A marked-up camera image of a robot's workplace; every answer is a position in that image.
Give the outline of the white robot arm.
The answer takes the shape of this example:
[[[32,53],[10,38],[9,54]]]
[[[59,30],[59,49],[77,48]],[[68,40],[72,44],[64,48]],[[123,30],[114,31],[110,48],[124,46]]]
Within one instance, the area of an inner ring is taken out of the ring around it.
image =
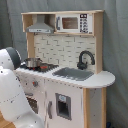
[[[16,49],[0,50],[0,111],[4,119],[16,128],[44,128],[43,119],[30,107],[14,74],[20,64],[21,56]]]

